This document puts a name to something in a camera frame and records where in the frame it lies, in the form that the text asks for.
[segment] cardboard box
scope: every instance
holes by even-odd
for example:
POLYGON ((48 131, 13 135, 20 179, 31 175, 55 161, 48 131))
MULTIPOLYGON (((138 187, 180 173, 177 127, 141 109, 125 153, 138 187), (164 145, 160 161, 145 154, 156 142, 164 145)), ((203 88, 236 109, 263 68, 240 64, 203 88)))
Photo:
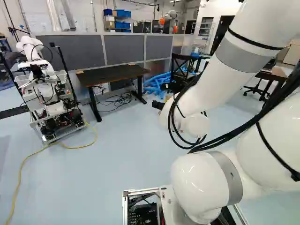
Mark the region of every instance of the cardboard box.
POLYGON ((105 21, 104 23, 105 29, 113 29, 114 28, 114 21, 105 21))
POLYGON ((113 16, 106 16, 105 20, 106 21, 114 21, 114 17, 113 16))

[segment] cable bundle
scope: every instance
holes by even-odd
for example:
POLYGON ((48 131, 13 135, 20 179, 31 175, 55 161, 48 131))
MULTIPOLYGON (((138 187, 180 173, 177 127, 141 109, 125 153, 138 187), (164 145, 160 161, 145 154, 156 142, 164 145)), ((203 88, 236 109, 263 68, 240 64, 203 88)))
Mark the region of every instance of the cable bundle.
POLYGON ((289 76, 289 78, 286 80, 285 85, 276 93, 274 93, 273 95, 271 95, 271 97, 269 98, 269 100, 265 103, 265 105, 263 106, 262 110, 256 115, 254 116, 252 119, 250 119, 248 122, 246 122, 245 124, 241 125, 240 127, 220 136, 217 137, 209 142, 206 142, 204 144, 201 144, 203 142, 203 140, 205 139, 205 136, 201 139, 198 138, 198 140, 195 143, 192 142, 188 142, 186 141, 183 137, 181 137, 181 135, 179 134, 175 123, 174 123, 174 111, 175 111, 175 107, 178 108, 177 103, 180 100, 180 98, 184 95, 184 93, 193 85, 195 85, 197 83, 197 77, 195 77, 195 79, 193 79, 179 94, 178 96, 174 99, 174 102, 170 108, 169 111, 169 115, 168 115, 168 130, 169 130, 169 134, 173 140, 173 142, 183 148, 183 149, 191 149, 189 151, 189 153, 194 153, 194 152, 199 152, 199 151, 203 151, 203 150, 208 150, 211 148, 215 148, 231 139, 233 139, 234 137, 236 137, 237 135, 241 134, 242 132, 244 132, 245 130, 249 129, 251 126, 255 125, 256 123, 258 123, 258 121, 264 117, 268 112, 270 112, 273 108, 275 108, 280 102, 282 102, 283 100, 285 100, 286 97, 288 97, 296 88, 298 88, 300 86, 300 66, 296 66, 296 68, 293 70, 293 72, 291 73, 291 75, 289 76), (173 126, 173 129, 175 131, 175 133, 177 134, 177 136, 184 142, 189 144, 190 146, 188 147, 184 147, 181 146, 180 144, 178 144, 173 135, 172 135, 172 130, 171 130, 171 124, 173 126))
POLYGON ((99 104, 105 105, 105 106, 108 106, 108 105, 113 104, 113 105, 115 106, 114 109, 109 110, 109 111, 98 111, 98 112, 100 112, 100 113, 107 113, 107 112, 114 111, 114 110, 116 110, 117 108, 119 108, 119 107, 121 107, 121 106, 123 106, 123 105, 126 105, 126 104, 128 104, 128 103, 130 103, 130 102, 132 101, 132 95, 130 94, 130 92, 125 92, 125 93, 123 93, 123 94, 121 94, 121 95, 114 95, 114 96, 111 96, 111 97, 107 98, 107 99, 105 100, 105 103, 107 103, 107 104, 101 103, 101 102, 98 100, 98 98, 97 98, 97 96, 96 96, 95 93, 94 93, 94 95, 95 95, 95 97, 96 97, 96 99, 97 99, 97 101, 98 101, 99 104), (113 97, 118 97, 118 98, 117 98, 116 100, 110 100, 110 99, 113 98, 113 97))

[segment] black stand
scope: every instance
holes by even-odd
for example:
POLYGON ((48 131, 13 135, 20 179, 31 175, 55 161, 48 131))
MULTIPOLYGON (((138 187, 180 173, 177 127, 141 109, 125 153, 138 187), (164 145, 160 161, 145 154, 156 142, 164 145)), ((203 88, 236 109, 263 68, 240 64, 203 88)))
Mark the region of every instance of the black stand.
POLYGON ((89 87, 89 94, 90 94, 90 107, 92 108, 92 111, 97 119, 97 122, 101 122, 102 118, 98 112, 97 109, 97 104, 95 101, 95 96, 94 96, 94 91, 93 91, 93 87, 89 87))
POLYGON ((144 105, 147 104, 146 100, 143 99, 143 93, 142 93, 142 78, 143 76, 138 76, 137 77, 137 92, 136 91, 131 91, 131 94, 139 99, 144 105))

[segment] window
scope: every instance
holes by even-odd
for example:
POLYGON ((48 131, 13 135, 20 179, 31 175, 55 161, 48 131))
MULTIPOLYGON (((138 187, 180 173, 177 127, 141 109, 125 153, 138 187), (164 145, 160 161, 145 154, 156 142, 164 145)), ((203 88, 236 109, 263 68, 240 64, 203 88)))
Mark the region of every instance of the window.
POLYGON ((200 24, 199 36, 207 36, 207 37, 209 36, 213 19, 214 19, 213 17, 202 18, 200 24))

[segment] table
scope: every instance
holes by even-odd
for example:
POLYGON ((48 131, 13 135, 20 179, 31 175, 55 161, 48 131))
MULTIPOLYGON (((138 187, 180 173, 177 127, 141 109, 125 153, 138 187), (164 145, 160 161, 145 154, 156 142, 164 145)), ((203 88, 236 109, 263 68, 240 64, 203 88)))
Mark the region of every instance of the table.
POLYGON ((262 92, 262 95, 259 98, 259 101, 263 101, 265 99, 265 94, 268 92, 270 86, 272 85, 273 81, 278 81, 273 93, 276 93, 279 89, 282 88, 285 81, 287 80, 287 76, 285 75, 284 71, 280 67, 273 67, 272 70, 264 70, 262 69, 257 75, 257 78, 262 78, 264 80, 269 80, 267 86, 262 92))
POLYGON ((90 106, 97 121, 101 122, 102 119, 97 110, 93 86, 101 83, 108 83, 137 77, 137 92, 131 91, 131 93, 143 104, 146 104, 147 102, 142 98, 142 78, 144 74, 149 72, 149 70, 144 69, 138 65, 126 64, 113 67, 104 67, 98 69, 79 71, 76 73, 76 75, 79 79, 80 84, 89 89, 91 99, 90 106))

